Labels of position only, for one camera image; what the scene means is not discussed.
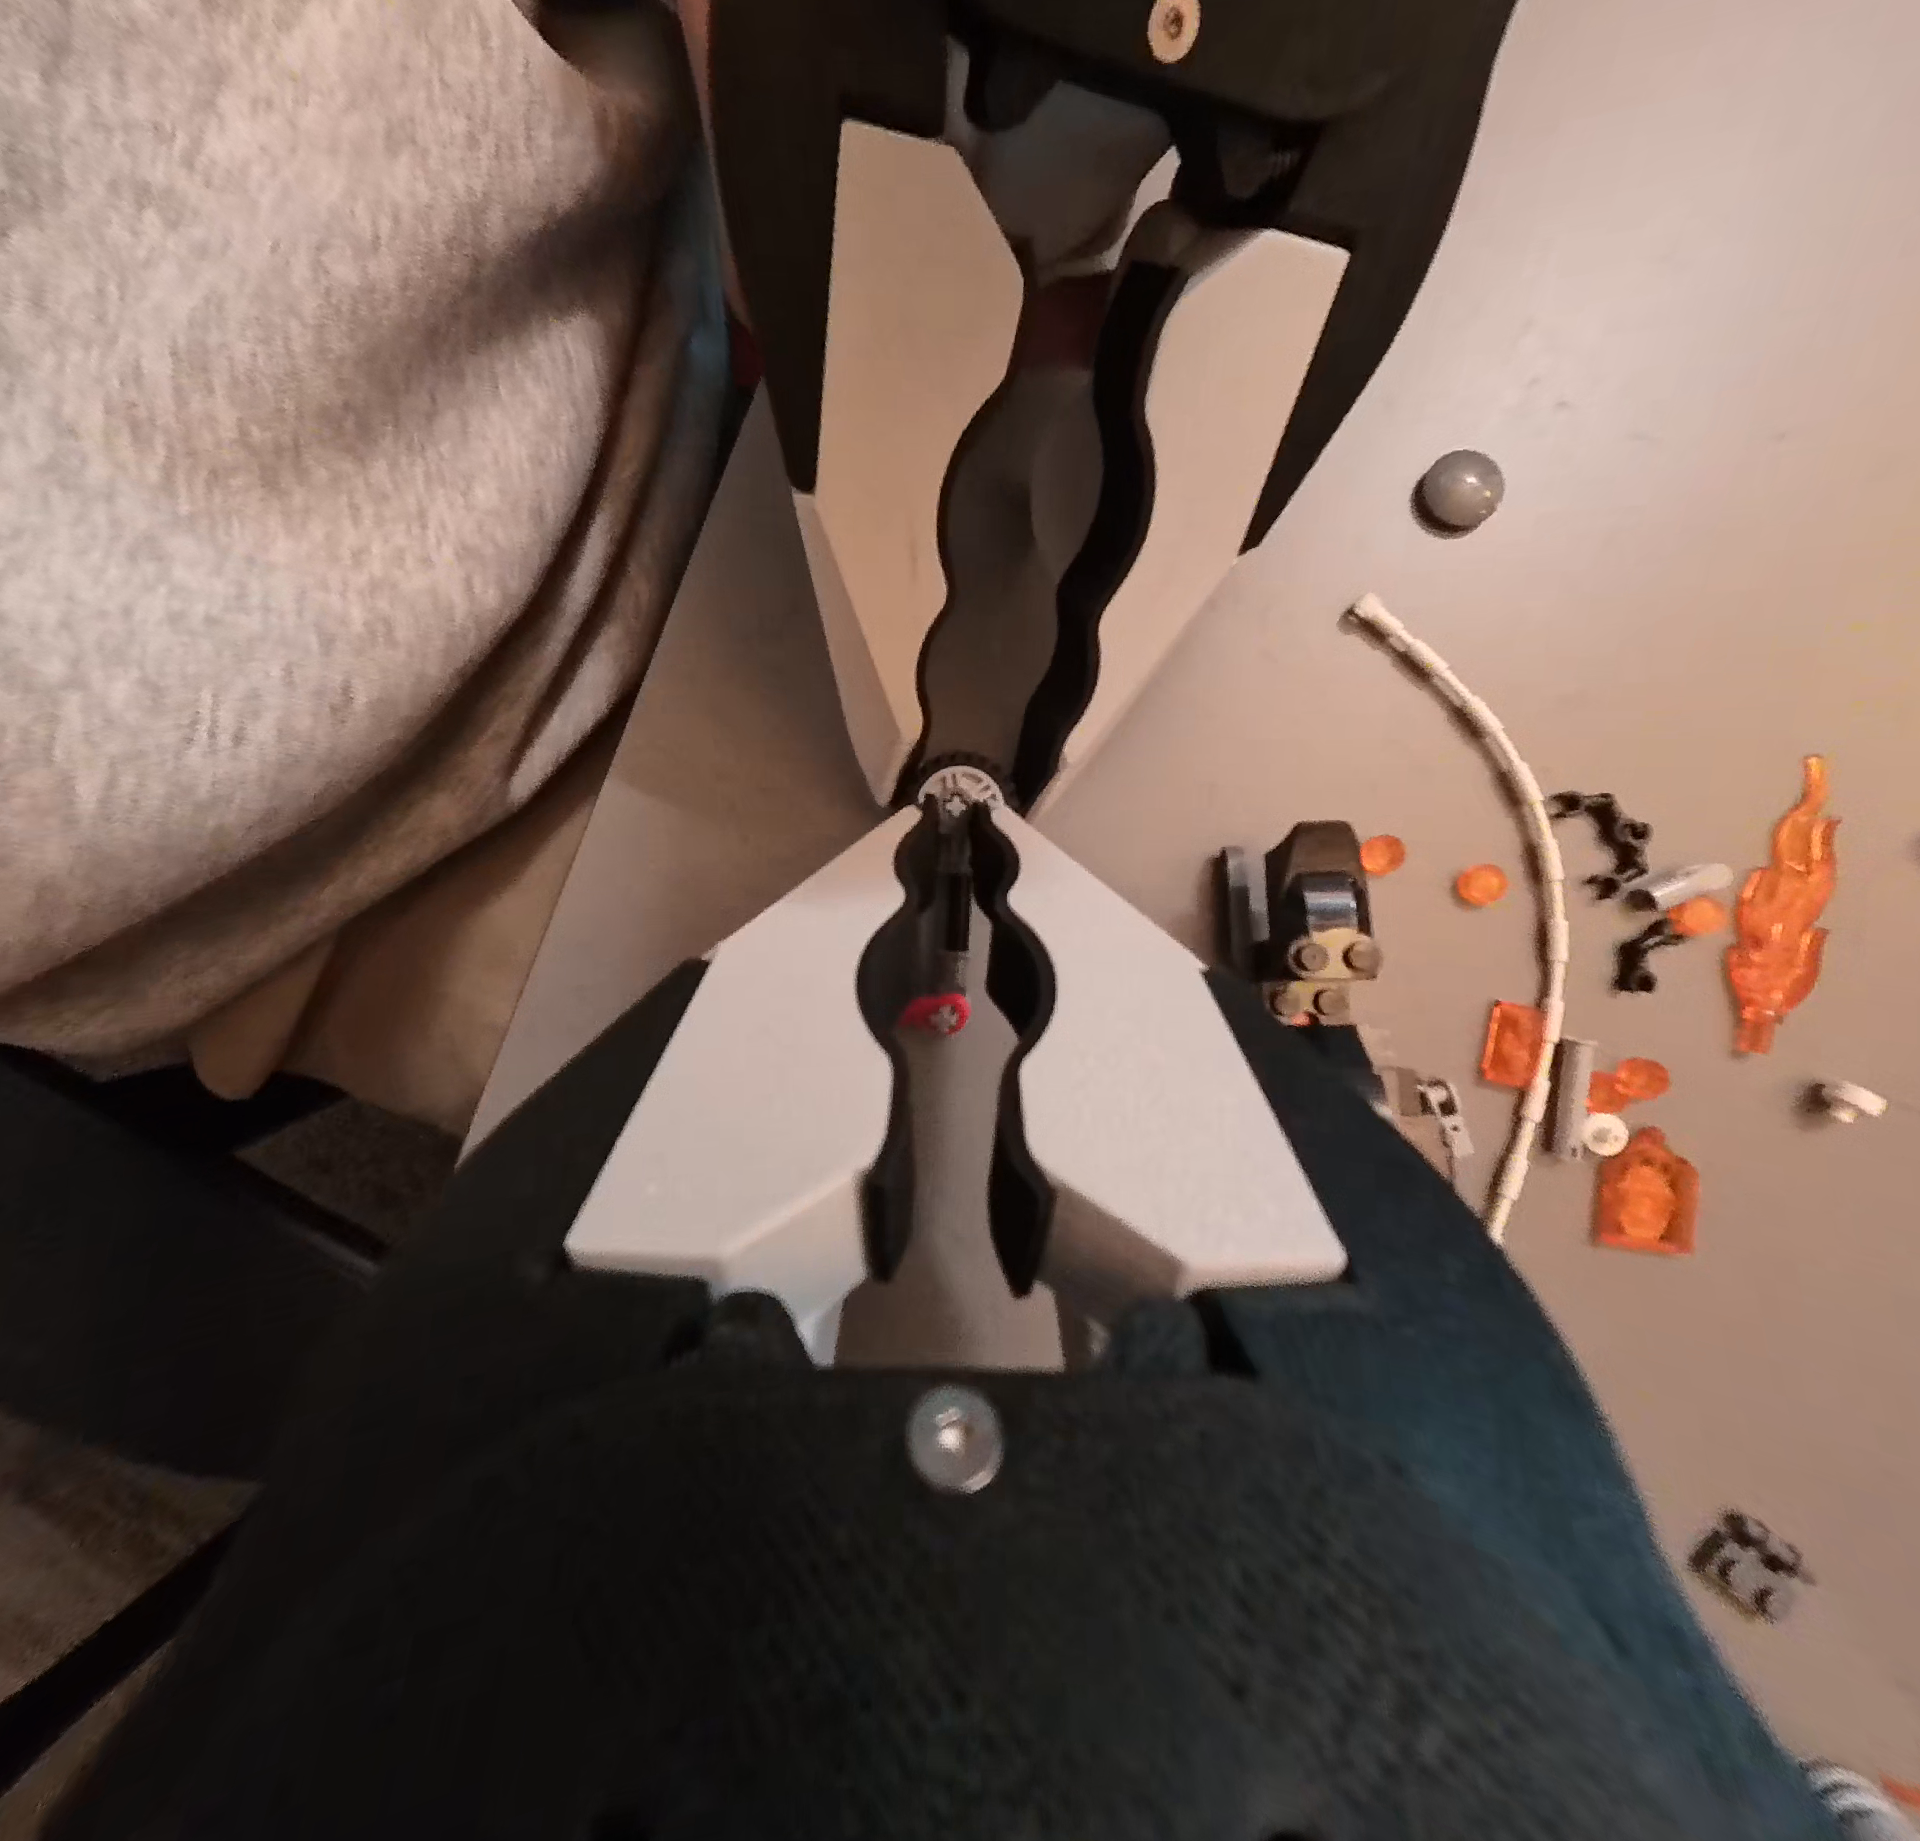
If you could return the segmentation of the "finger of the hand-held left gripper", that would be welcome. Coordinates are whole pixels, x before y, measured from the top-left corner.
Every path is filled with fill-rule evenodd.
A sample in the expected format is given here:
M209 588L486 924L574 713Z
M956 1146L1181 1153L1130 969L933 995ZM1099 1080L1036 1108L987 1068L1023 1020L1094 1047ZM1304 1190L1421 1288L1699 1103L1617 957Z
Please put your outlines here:
M809 572L880 810L926 753L1009 753L1057 626L1029 500L1042 413L1007 386L1072 297L1029 269L956 147L841 124Z
M1321 354L1348 249L1150 207L1093 358L1093 512L1056 588L1056 644L1018 735L1025 805L1057 804L1240 556Z

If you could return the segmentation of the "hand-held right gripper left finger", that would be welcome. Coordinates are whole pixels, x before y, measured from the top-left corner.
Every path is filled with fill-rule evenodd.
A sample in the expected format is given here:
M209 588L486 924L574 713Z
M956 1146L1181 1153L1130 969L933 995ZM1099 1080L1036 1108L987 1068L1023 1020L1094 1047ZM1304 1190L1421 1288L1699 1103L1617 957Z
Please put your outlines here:
M922 805L894 812L708 950L566 1238L571 1266L763 1292L809 1358L837 1358L895 1093L858 966L908 910L901 850L926 824Z

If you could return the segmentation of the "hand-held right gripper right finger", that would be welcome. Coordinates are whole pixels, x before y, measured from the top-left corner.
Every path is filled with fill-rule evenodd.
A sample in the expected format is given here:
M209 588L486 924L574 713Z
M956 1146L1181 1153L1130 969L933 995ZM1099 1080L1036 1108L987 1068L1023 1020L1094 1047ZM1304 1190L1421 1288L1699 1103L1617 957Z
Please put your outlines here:
M987 1228L1066 1371L1138 1302L1348 1274L1209 969L1009 805L974 804L999 1076Z

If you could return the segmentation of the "grey lego dome piece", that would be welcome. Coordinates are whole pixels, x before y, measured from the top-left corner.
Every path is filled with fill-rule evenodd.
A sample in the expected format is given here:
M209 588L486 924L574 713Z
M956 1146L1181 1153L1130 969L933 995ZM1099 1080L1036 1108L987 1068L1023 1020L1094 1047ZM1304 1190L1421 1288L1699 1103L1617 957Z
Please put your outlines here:
M1433 537L1466 537L1504 504L1504 469L1482 450L1449 450L1413 486L1413 516Z

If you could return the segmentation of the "black red lego motorcycle body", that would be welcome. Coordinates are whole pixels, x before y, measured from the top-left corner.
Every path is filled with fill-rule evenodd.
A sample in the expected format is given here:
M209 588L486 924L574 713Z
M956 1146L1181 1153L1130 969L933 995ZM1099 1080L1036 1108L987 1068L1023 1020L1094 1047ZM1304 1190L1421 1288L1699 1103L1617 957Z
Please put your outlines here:
M1381 971L1359 838L1348 820L1298 820L1267 850L1213 859L1229 969L1282 1027L1352 1027L1352 995Z

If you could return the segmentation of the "orange printed lego tile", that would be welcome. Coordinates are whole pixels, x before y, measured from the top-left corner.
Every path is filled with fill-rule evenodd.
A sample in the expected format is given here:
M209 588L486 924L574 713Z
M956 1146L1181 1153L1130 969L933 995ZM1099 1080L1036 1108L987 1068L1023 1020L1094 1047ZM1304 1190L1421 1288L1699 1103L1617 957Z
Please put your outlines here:
M1699 1172L1664 1128L1631 1130L1595 1176L1593 1245L1611 1253L1692 1254Z

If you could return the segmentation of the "large orange lego flame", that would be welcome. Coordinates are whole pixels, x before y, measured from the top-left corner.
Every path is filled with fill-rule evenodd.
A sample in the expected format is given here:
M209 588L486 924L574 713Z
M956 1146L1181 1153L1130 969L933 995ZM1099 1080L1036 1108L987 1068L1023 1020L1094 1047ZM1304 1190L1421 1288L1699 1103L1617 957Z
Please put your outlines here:
M1826 753L1803 757L1803 790L1768 837L1768 863L1751 869L1735 899L1735 934L1725 950L1725 984L1735 1009L1731 1048L1773 1048L1788 1011L1822 979L1826 913L1835 899L1833 770Z

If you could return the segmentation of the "dark grey lego plate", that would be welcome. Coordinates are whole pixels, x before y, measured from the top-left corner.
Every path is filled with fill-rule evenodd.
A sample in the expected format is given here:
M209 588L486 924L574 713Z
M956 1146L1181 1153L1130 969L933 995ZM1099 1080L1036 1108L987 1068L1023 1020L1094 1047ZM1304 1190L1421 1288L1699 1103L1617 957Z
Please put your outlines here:
M1740 1616L1763 1623L1784 1623L1816 1584L1808 1552L1744 1508L1718 1513L1692 1544L1687 1567Z

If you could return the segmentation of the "light grey lego bracket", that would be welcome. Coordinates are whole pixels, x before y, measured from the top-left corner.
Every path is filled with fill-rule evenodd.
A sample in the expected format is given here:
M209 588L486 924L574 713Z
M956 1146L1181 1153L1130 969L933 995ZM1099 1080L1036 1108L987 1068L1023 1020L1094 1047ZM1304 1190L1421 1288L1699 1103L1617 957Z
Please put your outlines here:
M1476 1161L1476 1139L1449 1080L1405 1063L1380 1063L1380 1112L1446 1179Z

